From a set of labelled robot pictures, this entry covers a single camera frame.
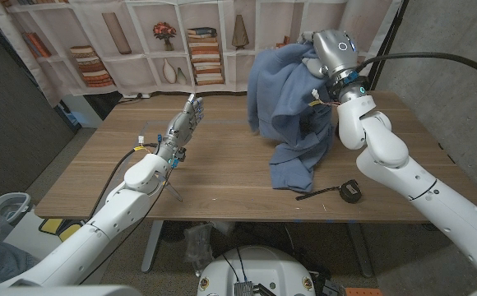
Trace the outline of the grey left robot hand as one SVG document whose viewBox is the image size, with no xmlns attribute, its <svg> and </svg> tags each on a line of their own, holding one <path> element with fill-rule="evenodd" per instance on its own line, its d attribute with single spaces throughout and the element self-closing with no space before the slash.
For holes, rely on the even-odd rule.
<svg viewBox="0 0 477 296">
<path fill-rule="evenodd" d="M 202 97 L 190 94 L 183 110 L 169 122 L 155 153 L 166 161 L 183 162 L 186 153 L 185 145 L 191 140 L 198 123 L 203 119 L 203 111 Z"/>
</svg>

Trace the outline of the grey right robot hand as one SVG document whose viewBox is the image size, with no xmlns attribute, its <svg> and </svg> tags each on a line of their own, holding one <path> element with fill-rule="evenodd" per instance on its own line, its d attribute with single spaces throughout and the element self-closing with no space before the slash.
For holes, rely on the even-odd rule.
<svg viewBox="0 0 477 296">
<path fill-rule="evenodd" d="M 343 104 L 366 95 L 364 79 L 355 70 L 358 52 L 346 32 L 304 31 L 299 42 L 313 45 L 317 57 L 302 58 L 302 62 L 312 75 L 326 81 L 333 99 Z"/>
</svg>

